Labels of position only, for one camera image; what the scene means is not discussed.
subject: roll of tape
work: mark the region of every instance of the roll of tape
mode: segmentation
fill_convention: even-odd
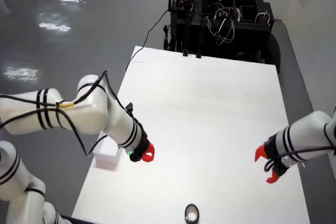
[[[184,219],[187,224],[197,224],[200,213],[195,204],[189,204],[184,211]]]

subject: gray floor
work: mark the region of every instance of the gray floor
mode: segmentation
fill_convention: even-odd
[[[118,90],[134,46],[143,43],[166,8],[167,0],[0,0],[1,93],[54,87],[73,99],[82,76],[104,69]],[[168,22],[166,15],[152,31],[148,47],[162,48],[162,27]],[[283,23],[276,23],[273,33],[281,48],[279,80],[291,123],[312,107]],[[47,200],[70,216],[92,160],[84,157],[73,134],[61,129],[1,134],[46,183]],[[86,146],[97,139],[82,137]],[[311,223],[334,223],[336,182],[327,158],[308,162],[300,174]],[[0,202],[0,223],[5,212],[6,204]]]

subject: black metal frame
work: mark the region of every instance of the black metal frame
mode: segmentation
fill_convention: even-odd
[[[171,8],[172,0],[169,0],[169,10],[171,12],[171,34],[173,43],[170,47],[171,50],[182,52],[184,56],[187,56],[187,52],[195,53],[198,58],[202,55],[221,57],[221,58],[235,58],[237,53],[244,52],[250,54],[255,59],[251,61],[260,62],[261,58],[266,59],[268,56],[267,44],[268,38],[274,23],[274,18],[272,15],[272,10],[269,3],[264,2],[264,0],[252,0],[255,3],[255,15],[257,13],[267,12],[270,14],[270,22],[267,23],[268,17],[263,16],[258,17],[257,23],[251,20],[242,19],[240,22],[237,21],[237,11],[236,7],[247,9],[249,6],[244,6],[242,4],[244,1],[248,0],[232,0],[233,16],[235,24],[235,39],[230,44],[223,44],[220,48],[211,45],[211,41],[216,40],[212,37],[207,26],[207,21],[205,16],[207,15],[208,2],[211,0],[187,0],[188,3],[193,4],[198,12],[193,11],[188,12],[187,15],[182,15],[178,10]],[[213,28],[219,29],[222,24],[221,20],[211,19]],[[223,34],[228,32],[230,29],[230,24],[225,23],[221,29]]]

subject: white table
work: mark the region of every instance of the white table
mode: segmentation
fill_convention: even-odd
[[[309,223],[298,168],[266,183],[256,148],[288,125],[274,66],[145,48],[119,91],[155,147],[152,163],[122,153],[93,161],[73,217],[95,223]]]

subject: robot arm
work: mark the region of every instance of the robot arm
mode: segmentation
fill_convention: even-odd
[[[292,165],[335,151],[335,146],[336,113],[331,119],[315,111],[271,136],[257,148],[255,161],[268,159],[265,171],[272,169],[272,177],[266,181],[272,184]]]
[[[88,93],[97,81],[99,82],[96,88],[85,99],[76,103]],[[51,105],[59,103],[59,109],[62,110],[62,113],[53,108],[14,120],[6,124],[5,127],[11,134],[24,134],[53,127],[77,129],[85,134],[97,134],[103,131],[119,147],[126,150],[132,161],[136,162],[140,159],[146,162],[152,161],[154,147],[148,141],[141,123],[133,116],[131,106],[127,108],[127,111],[122,108],[110,90],[109,83],[105,83],[102,78],[88,75],[79,81],[77,97],[73,101],[64,101],[56,89],[13,95],[15,98],[34,101],[34,103],[1,98],[0,96],[0,119],[5,122],[26,112],[47,108],[46,103]]]

